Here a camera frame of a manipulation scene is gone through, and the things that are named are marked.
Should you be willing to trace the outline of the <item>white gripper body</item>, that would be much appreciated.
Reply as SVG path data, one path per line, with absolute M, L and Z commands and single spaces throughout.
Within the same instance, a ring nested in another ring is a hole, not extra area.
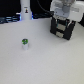
M 83 2 L 78 0 L 52 0 L 50 10 L 56 19 L 80 22 L 83 17 Z

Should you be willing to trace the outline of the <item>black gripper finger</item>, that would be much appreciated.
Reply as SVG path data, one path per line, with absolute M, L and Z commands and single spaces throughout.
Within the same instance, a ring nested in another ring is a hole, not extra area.
M 50 32 L 56 34 L 56 19 L 52 17 L 51 19 L 51 29 Z
M 72 21 L 71 24 L 69 25 L 69 27 L 67 28 L 67 39 L 71 38 L 75 23 L 76 23 L 76 21 Z

